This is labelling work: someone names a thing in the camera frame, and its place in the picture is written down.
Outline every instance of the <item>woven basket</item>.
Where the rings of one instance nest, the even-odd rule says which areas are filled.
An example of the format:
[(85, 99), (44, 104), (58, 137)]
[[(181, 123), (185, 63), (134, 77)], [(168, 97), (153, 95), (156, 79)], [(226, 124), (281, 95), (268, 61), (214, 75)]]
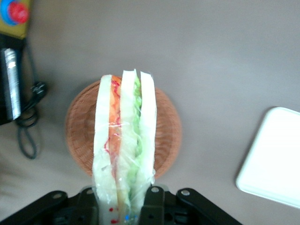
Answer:
[[(85, 88), (73, 100), (66, 118), (66, 140), (77, 164), (92, 175), (96, 101), (100, 82)], [(181, 122), (170, 99), (155, 89), (157, 128), (155, 137), (155, 178), (163, 175), (175, 161), (181, 144)]]

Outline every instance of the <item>black cable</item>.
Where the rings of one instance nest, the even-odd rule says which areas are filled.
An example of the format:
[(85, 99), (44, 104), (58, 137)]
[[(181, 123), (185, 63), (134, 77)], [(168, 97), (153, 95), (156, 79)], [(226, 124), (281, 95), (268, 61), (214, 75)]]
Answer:
[[(16, 119), (16, 123), (18, 125), (18, 134), (17, 134), (18, 143), (19, 143), (20, 150), (25, 157), (29, 159), (35, 159), (38, 155), (38, 150), (33, 138), (31, 137), (28, 131), (28, 128), (35, 126), (36, 123), (38, 122), (38, 112), (37, 109), (33, 107), (30, 110), (27, 110), (26, 113), (30, 113), (30, 115), (25, 117), (25, 115), (22, 114), (21, 117)], [(24, 133), (24, 135), (26, 136), (26, 138), (31, 144), (32, 152), (33, 152), (32, 154), (29, 154), (28, 151), (24, 148), (22, 142), (22, 133)]]
[[(38, 150), (37, 146), (31, 137), (28, 129), (35, 126), (36, 123), (38, 122), (39, 116), (38, 116), (38, 111), (36, 109), (36, 105), (39, 103), (39, 101), (45, 97), (46, 92), (47, 92), (47, 86), (43, 82), (38, 82), (38, 75), (36, 73), (36, 69), (33, 63), (33, 57), (31, 50), (28, 46), (28, 42), (26, 41), (26, 50), (29, 58), (29, 63), (31, 67), (31, 74), (32, 74), (32, 79), (34, 86), (31, 88), (33, 95), (27, 105), (22, 109), (22, 114), (21, 116), (16, 119), (16, 123), (18, 125), (18, 143), (21, 152), (23, 155), (29, 159), (35, 159), (38, 155)], [(29, 154), (28, 151), (24, 148), (23, 142), (22, 142), (22, 133), (24, 133), (25, 137), (28, 139), (30, 142), (30, 145), (32, 147), (32, 154)]]

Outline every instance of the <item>plastic wrap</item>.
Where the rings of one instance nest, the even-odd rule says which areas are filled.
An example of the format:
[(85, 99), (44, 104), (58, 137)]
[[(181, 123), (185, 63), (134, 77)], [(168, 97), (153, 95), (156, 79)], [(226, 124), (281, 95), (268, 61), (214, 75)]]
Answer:
[(124, 71), (101, 78), (95, 116), (93, 181), (99, 223), (138, 222), (154, 183), (156, 100), (151, 75)]

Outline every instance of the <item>white tray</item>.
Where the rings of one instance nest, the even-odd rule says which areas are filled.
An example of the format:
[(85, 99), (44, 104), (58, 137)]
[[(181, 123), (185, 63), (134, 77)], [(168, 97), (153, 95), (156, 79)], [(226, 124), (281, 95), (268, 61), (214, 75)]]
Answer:
[(300, 208), (300, 113), (276, 107), (262, 122), (237, 177), (247, 193)]

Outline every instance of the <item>screw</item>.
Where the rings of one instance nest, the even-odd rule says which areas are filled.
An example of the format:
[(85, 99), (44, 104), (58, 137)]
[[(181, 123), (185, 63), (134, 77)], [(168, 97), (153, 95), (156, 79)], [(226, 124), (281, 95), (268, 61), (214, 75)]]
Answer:
[(157, 187), (153, 187), (153, 188), (151, 188), (151, 191), (154, 193), (157, 193), (157, 192), (159, 192), (159, 189)]
[(90, 190), (87, 190), (87, 192), (86, 192), (86, 194), (87, 195), (90, 195), (90, 194), (93, 194), (94, 192), (93, 192), (93, 190), (92, 189), (90, 189)]
[(54, 199), (58, 199), (60, 197), (62, 197), (61, 193), (57, 193), (57, 194), (55, 194), (55, 195), (52, 196), (52, 198), (54, 198)]
[(184, 195), (184, 196), (189, 196), (190, 193), (189, 193), (188, 190), (182, 190), (181, 194)]

